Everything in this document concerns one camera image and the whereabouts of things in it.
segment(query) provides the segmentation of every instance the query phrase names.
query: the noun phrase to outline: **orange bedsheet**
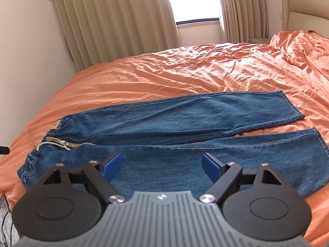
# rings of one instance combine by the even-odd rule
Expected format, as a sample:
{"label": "orange bedsheet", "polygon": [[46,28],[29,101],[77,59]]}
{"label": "orange bedsheet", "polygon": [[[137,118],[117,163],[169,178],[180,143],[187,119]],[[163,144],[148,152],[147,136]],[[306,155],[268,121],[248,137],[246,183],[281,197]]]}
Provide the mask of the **orange bedsheet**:
{"label": "orange bedsheet", "polygon": [[[221,91],[283,90],[305,119],[244,135],[316,127],[329,144],[329,39],[280,32],[269,45],[181,47],[123,58],[79,72],[45,105],[0,161],[0,193],[13,207],[25,190],[16,170],[57,119],[112,104]],[[329,242],[329,184],[307,198],[313,219],[306,239]]]}

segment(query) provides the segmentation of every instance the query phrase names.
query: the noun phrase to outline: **white drawstring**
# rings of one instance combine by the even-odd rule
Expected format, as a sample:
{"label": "white drawstring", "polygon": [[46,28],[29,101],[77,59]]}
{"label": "white drawstring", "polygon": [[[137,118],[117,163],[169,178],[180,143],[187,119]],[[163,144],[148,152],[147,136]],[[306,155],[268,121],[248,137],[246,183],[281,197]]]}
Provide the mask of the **white drawstring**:
{"label": "white drawstring", "polygon": [[54,143],[54,142],[42,142],[42,143],[39,144],[39,146],[37,146],[37,151],[39,150],[40,146],[45,145],[45,144],[55,145],[55,146],[58,146],[58,147],[65,148],[66,150],[70,150],[70,148],[68,148],[67,146],[63,146],[63,145],[60,145],[60,144],[57,144],[57,143]]}

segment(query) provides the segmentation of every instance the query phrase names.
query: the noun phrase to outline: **blue gripper pad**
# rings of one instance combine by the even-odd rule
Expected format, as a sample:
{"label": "blue gripper pad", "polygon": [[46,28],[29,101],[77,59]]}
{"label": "blue gripper pad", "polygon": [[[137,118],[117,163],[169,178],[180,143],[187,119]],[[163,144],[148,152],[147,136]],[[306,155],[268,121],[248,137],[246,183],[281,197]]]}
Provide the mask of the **blue gripper pad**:
{"label": "blue gripper pad", "polygon": [[201,158],[201,165],[203,171],[215,183],[226,171],[225,164],[218,161],[214,156],[209,153],[205,153]]}
{"label": "blue gripper pad", "polygon": [[111,183],[116,174],[121,170],[122,156],[118,153],[106,164],[103,165],[102,176]]}

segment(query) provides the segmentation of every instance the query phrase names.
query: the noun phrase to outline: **jeans hem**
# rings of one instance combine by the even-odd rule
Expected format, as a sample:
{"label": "jeans hem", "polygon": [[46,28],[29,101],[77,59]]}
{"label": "jeans hem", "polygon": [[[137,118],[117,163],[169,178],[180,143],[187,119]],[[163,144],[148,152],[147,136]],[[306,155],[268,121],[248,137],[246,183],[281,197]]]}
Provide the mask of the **jeans hem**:
{"label": "jeans hem", "polygon": [[289,100],[289,98],[287,98],[287,96],[285,95],[285,93],[283,92],[283,91],[279,91],[279,93],[283,96],[283,98],[287,101],[287,103],[290,105],[290,107],[292,107],[292,109],[294,110],[294,111],[296,111],[297,112],[297,114],[298,115],[300,115],[300,116],[302,116],[302,119],[304,119],[305,118],[305,115],[302,113],[302,112],[300,112],[292,103],[291,103],[291,101]]}
{"label": "jeans hem", "polygon": [[312,128],[312,129],[316,133],[322,147],[324,148],[325,153],[327,154],[327,156],[329,158],[329,148],[328,148],[327,143],[324,141],[324,139],[322,138],[322,136],[317,128]]}

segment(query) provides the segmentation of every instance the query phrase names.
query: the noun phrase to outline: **black cable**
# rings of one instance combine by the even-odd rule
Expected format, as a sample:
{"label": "black cable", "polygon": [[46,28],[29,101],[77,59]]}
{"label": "black cable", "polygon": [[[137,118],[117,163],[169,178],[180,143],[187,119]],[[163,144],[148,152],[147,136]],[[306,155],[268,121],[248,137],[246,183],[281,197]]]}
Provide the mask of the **black cable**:
{"label": "black cable", "polygon": [[13,231],[13,222],[12,222],[12,226],[10,228],[10,247],[12,247],[12,231]]}
{"label": "black cable", "polygon": [[6,235],[5,235],[4,231],[3,231],[3,225],[4,225],[4,223],[5,223],[5,219],[6,219],[6,216],[7,216],[8,213],[9,213],[9,211],[7,211],[7,213],[5,214],[5,217],[3,218],[3,220],[2,220],[2,225],[1,225],[1,231],[2,231],[3,236],[4,236],[4,238],[5,238],[6,246],[8,246],[8,243],[7,243]]}

